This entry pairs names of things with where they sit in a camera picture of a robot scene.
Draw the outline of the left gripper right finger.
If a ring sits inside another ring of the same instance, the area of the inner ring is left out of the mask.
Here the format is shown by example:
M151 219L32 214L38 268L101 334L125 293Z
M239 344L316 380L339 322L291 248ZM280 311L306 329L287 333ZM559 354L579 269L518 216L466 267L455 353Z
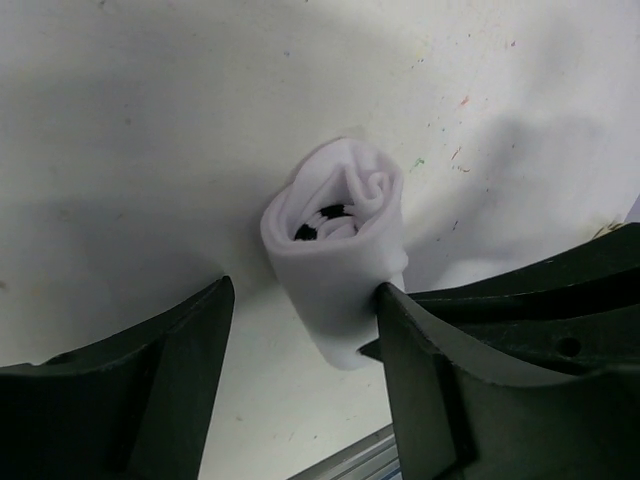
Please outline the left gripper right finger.
M494 349L385 283L376 292L406 479L635 479L639 370L584 375Z

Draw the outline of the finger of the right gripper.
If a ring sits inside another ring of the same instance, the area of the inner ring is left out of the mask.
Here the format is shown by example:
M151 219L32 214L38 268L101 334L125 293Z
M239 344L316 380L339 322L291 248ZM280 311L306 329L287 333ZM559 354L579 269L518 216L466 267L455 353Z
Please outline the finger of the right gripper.
M535 264L456 288L413 293L486 345L580 375L639 363L639 226L626 224Z

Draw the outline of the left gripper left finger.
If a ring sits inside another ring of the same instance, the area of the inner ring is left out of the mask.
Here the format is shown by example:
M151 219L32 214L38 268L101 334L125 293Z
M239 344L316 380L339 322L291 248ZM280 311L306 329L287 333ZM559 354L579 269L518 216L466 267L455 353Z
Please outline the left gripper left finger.
M170 310L1 370L5 479L195 479L230 334L222 277Z

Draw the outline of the white sock with black stripes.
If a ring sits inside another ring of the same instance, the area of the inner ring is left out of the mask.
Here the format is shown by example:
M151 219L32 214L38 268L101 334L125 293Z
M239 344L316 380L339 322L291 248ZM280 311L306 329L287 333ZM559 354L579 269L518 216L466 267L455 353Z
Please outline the white sock with black stripes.
M378 336L374 292L404 285L402 192L402 170L388 155L341 138L305 159L262 216L274 273L337 369L366 365L359 350Z

